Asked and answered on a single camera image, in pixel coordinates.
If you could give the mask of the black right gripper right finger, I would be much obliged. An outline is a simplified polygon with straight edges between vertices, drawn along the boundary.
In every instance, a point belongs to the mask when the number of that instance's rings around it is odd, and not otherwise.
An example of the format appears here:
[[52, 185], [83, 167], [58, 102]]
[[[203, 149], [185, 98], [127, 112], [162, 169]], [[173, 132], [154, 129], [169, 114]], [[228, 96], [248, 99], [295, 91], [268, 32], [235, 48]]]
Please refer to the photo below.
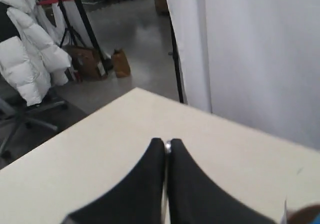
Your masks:
[[213, 182], [180, 139], [168, 156], [168, 204], [172, 224], [272, 224]]

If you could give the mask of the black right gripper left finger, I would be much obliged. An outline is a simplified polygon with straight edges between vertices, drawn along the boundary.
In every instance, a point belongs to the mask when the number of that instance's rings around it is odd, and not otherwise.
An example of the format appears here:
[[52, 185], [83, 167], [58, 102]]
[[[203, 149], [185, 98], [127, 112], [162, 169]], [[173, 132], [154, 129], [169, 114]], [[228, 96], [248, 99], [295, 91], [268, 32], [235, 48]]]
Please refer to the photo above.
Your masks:
[[70, 213], [67, 224], [160, 224], [165, 147], [153, 138], [135, 167], [110, 191]]

